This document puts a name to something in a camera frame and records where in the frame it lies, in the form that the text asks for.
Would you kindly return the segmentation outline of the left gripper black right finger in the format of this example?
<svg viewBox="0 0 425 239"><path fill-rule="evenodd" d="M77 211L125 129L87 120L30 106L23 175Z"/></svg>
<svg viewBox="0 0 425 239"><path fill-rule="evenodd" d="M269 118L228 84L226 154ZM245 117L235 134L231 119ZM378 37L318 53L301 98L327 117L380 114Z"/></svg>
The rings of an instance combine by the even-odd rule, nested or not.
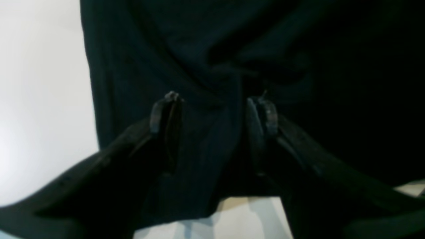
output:
<svg viewBox="0 0 425 239"><path fill-rule="evenodd" d="M254 168L293 202L288 221L302 239L423 239L424 197L353 169L280 115L263 96L246 100Z"/></svg>

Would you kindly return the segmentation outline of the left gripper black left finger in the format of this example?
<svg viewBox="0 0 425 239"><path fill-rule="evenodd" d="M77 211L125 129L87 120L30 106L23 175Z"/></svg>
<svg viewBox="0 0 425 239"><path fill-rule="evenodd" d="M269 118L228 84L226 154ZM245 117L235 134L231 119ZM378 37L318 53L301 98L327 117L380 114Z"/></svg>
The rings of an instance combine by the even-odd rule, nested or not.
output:
<svg viewBox="0 0 425 239"><path fill-rule="evenodd" d="M22 239L132 239L150 187L176 169L183 102L169 92L108 147L2 207L1 231Z"/></svg>

